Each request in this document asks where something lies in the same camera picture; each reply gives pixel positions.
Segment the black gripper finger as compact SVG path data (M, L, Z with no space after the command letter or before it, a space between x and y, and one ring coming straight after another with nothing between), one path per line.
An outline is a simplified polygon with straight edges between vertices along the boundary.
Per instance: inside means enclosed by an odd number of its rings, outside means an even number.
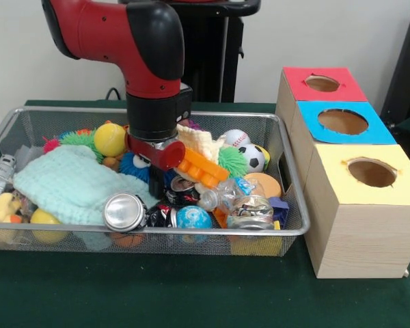
M149 167L149 192L152 197L157 198L157 172L156 167L151 165Z
M164 171L159 168L156 168L156 198L161 199L164 195L164 190Z

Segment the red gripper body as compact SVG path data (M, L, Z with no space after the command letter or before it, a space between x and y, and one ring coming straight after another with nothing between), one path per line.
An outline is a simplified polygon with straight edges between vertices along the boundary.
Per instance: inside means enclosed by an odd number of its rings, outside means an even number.
M127 133L125 144L133 154L140 156L163 171L178 167L185 157L185 145L176 138L158 143L147 142L136 139Z

